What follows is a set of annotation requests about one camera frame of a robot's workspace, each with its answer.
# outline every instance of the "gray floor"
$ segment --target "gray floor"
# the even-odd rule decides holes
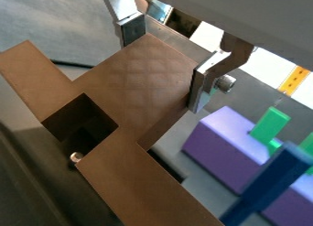
[[[1,51],[30,39],[50,59],[94,65],[120,48],[101,0],[0,0],[0,15]],[[61,69],[70,79],[85,71]],[[16,134],[41,127],[2,78],[0,111],[0,121]],[[196,115],[187,113],[153,148],[188,175],[183,187],[219,217],[235,201],[235,195],[179,152],[197,120],[206,115],[206,111]],[[242,225],[270,224],[252,215]]]

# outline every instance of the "purple block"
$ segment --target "purple block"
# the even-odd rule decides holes
[[[203,118],[183,151],[234,191],[242,188],[268,159],[266,146],[251,136],[254,123],[228,107]],[[263,215],[276,225],[313,225],[313,176],[302,175]]]

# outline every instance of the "silver bolt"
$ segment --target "silver bolt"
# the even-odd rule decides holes
[[[219,89],[223,93],[227,93],[232,89],[234,85],[235,78],[228,75],[223,75],[216,80],[215,88]]]
[[[81,158],[82,154],[80,152],[74,152],[69,157],[72,164],[76,164],[81,160]]]

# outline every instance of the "blue post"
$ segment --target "blue post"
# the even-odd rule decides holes
[[[260,167],[242,195],[220,215],[226,226],[236,226],[254,211],[263,210],[313,165],[313,156],[286,142]]]

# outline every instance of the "gray panel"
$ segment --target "gray panel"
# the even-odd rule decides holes
[[[313,70],[311,0],[160,0]]]
[[[282,141],[290,140],[298,144],[313,132],[313,111],[298,101],[247,75],[244,71],[239,69],[232,70],[230,75],[236,78],[232,91],[228,94],[216,91],[206,109],[214,112],[223,105],[228,105],[255,123],[266,109],[270,106],[275,106],[291,117],[288,124],[276,137]]]

